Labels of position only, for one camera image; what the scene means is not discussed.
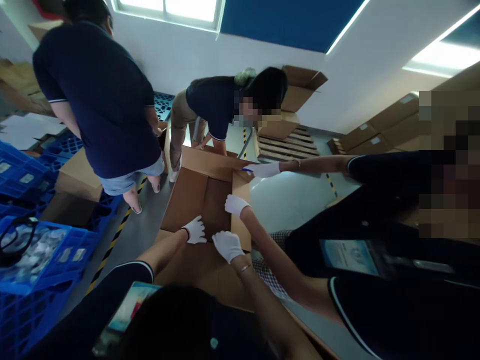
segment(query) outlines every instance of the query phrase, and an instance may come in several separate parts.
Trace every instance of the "fluorescent light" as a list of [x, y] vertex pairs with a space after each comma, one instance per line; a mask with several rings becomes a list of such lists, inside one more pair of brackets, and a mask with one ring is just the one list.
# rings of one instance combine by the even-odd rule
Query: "fluorescent light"
[[415, 55], [412, 62], [463, 70], [480, 61], [480, 50], [449, 42], [433, 42]]
[[470, 11], [467, 15], [462, 17], [460, 20], [458, 20], [451, 28], [449, 28], [447, 31], [445, 31], [442, 35], [440, 35], [437, 39], [433, 41], [439, 42], [440, 40], [446, 38], [448, 35], [450, 35], [451, 32], [453, 32], [456, 28], [458, 28], [460, 25], [462, 25], [464, 22], [466, 22], [468, 19], [470, 19], [478, 10], [480, 10], [480, 5], [477, 5], [472, 11]]
[[422, 74], [427, 74], [427, 75], [433, 75], [433, 76], [438, 76], [441, 78], [447, 78], [450, 79], [452, 76], [440, 72], [435, 72], [435, 71], [429, 71], [429, 70], [424, 70], [424, 69], [418, 69], [418, 68], [413, 68], [413, 67], [402, 67], [403, 70], [408, 70], [408, 71], [413, 71], [415, 73], [422, 73]]
[[333, 44], [330, 46], [330, 48], [328, 49], [328, 51], [326, 52], [326, 55], [328, 55], [332, 50], [333, 48], [335, 47], [335, 45], [338, 44], [338, 42], [340, 41], [340, 39], [345, 35], [345, 33], [347, 32], [347, 30], [349, 29], [349, 27], [352, 26], [352, 24], [354, 23], [355, 19], [359, 17], [360, 13], [362, 12], [362, 10], [367, 6], [367, 4], [369, 3], [370, 0], [365, 0], [361, 5], [360, 7], [358, 8], [358, 10], [356, 11], [355, 14], [353, 14], [353, 16], [351, 17], [350, 21], [348, 22], [348, 24], [343, 28], [343, 30], [341, 31], [340, 35], [338, 35], [335, 39], [335, 41], [333, 42]]

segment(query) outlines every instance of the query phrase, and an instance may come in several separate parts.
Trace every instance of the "blue wall panel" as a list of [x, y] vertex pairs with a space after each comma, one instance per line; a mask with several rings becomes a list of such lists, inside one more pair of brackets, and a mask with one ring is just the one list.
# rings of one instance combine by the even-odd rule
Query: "blue wall panel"
[[325, 53], [363, 0], [225, 0], [221, 32]]

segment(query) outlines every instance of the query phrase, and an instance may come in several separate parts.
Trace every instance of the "wooden pallet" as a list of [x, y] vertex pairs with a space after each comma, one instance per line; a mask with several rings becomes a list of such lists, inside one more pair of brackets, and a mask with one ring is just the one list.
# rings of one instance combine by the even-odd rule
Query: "wooden pallet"
[[299, 126], [286, 139], [278, 140], [254, 134], [256, 157], [261, 162], [290, 161], [320, 156], [305, 126]]

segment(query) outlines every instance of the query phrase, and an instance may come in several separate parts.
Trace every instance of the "bracelet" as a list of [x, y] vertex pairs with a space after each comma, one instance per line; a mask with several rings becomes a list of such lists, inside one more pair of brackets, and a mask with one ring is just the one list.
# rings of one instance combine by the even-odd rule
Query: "bracelet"
[[298, 163], [298, 171], [300, 171], [300, 160], [298, 160], [298, 159], [293, 159], [293, 160]]
[[245, 265], [242, 269], [241, 269], [241, 273], [243, 273], [245, 270], [247, 270], [249, 267], [251, 267], [252, 264], [248, 264], [248, 265]]

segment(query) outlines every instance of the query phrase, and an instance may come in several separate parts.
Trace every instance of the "window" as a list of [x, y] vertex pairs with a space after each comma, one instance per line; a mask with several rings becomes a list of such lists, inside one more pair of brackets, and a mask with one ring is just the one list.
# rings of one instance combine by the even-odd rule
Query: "window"
[[114, 0], [114, 4], [125, 14], [218, 31], [225, 0]]

